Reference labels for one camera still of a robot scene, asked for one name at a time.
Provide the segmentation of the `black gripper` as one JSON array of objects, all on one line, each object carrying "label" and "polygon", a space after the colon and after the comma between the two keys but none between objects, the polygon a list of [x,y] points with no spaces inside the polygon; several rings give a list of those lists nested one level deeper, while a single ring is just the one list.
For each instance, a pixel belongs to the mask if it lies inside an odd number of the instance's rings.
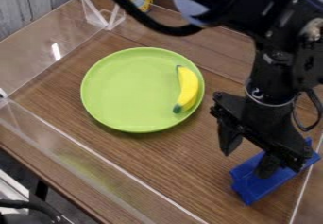
[{"label": "black gripper", "polygon": [[214,93],[211,114],[219,123],[219,148],[228,156],[246,138],[264,152],[255,175],[268,179],[279,169],[298,173],[314,150],[292,124],[296,98],[283,105],[258,103],[248,95]]}]

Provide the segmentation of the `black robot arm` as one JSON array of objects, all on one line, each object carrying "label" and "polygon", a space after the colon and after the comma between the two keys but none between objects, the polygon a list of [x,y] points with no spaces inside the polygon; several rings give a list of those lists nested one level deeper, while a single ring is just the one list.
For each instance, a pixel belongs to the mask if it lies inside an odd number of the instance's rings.
[{"label": "black robot arm", "polygon": [[244,95],[214,93],[211,114],[219,123],[219,148],[231,154],[243,140],[264,152],[254,170],[266,179],[279,168],[298,172],[314,156],[302,136],[295,112],[307,95],[323,119],[323,103],[314,88],[323,85],[323,0],[174,0],[188,24],[166,26],[134,6],[114,0],[150,29],[172,36],[196,34],[206,27],[227,26],[255,43],[254,66]]}]

